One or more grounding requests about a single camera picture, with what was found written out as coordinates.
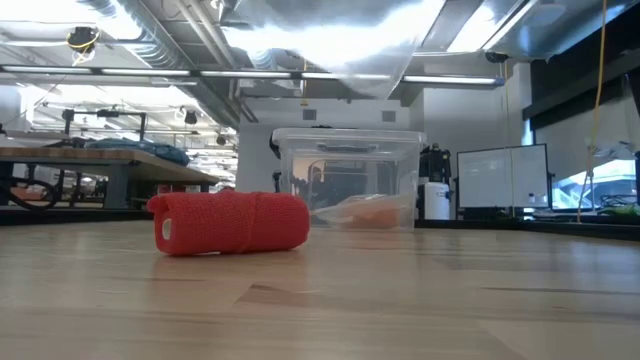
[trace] wooden tabletop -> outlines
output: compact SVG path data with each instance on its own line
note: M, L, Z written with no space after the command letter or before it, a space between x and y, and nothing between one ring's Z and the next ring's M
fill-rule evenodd
M219 181L215 176L136 150L5 147L0 148L0 161L2 160L47 163L51 167L104 176L110 174L105 165L137 163L130 169L131 177L135 180Z
M0 228L2 359L630 359L640 246L314 231L170 258L151 222Z

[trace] ceiling light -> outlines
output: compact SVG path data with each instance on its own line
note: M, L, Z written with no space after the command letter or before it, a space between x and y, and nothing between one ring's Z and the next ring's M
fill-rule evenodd
M197 131L189 130L146 130L146 134L166 134L166 135L200 135Z
M498 42L537 2L538 0L528 2L527 0L518 0L507 11L507 9L499 8L495 3L486 4L485 1L464 24L447 52L474 52L484 48L490 40L494 41L495 39L495 42ZM509 28L507 28L508 24L503 27L506 21L514 18L517 20Z
M380 80L391 79L389 75L382 74L332 74L332 73L302 73L303 79L317 80Z
M402 81L428 84L499 85L501 79L481 77L405 75L402 78Z
M64 131L64 127L40 127L32 126L33 131ZM71 128L73 132L94 132L94 133L139 133L139 129L103 129L103 128ZM163 135L200 135L197 131L190 130L145 130L145 134Z
M189 70L102 69L102 73L124 76L189 76Z
M538 0L530 0L517 14L515 14L493 37L482 47L483 50L491 49L498 43L528 12L538 3Z
M3 65L2 70L6 72L31 74L91 74L91 69L76 67Z
M204 77L228 77L242 79L291 79L290 72L284 71L201 71Z

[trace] cable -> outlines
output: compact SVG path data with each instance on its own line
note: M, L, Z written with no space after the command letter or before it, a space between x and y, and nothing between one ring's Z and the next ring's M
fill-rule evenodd
M587 149L587 172L584 175L582 191L580 192L580 202L578 203L578 223L582 222L582 199L587 189L587 179L589 175L593 177L593 158L595 155L596 138L598 136L600 124L600 98L602 97L602 83L604 79L604 49L607 29L607 0L602 0L602 31L600 32L600 64L598 66L598 92L596 93L596 104L593 108L593 127L591 128L591 141Z
M45 210L49 210L51 208L53 208L58 201L60 200L60 193L58 193L58 190L56 190L56 187L54 185L51 185L47 182L44 181L40 181L40 180L29 180L29 179L23 179L23 178L17 178L17 177L0 177L0 180L8 180L11 182L11 185L9 186L8 189L5 189L4 187L0 186L0 193L2 193L4 196L6 196L7 198L9 198L9 200L13 201L16 205L25 208L27 210L31 210L31 211L45 211ZM26 184L26 185L40 185L42 187L44 187L45 189L47 189L47 191L49 192L49 195L51 196L51 200L49 200L49 202L46 205L43 206L38 206L38 205L32 205L29 204L28 202L22 200L20 197L14 195L11 192L11 187L13 185L17 185L17 184Z
M507 109L507 149L509 149L509 160L511 161L511 217L516 217L516 192L513 184L513 152L511 151L511 114L509 114L509 60L504 62L504 98Z

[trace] red roll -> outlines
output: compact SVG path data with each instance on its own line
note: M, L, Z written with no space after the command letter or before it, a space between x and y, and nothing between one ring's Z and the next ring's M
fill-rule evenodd
M309 210L289 194L171 193L148 208L156 246L169 255L290 250L309 234Z

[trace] table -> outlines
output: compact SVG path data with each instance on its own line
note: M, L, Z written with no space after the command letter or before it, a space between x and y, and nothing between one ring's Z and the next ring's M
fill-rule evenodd
M166 257L152 223L0 228L3 359L636 360L640 244L313 231Z
M0 148L0 176L11 176L13 164L37 164L109 177L105 208L127 208L133 183L200 185L208 192L217 177L135 150L72 148Z

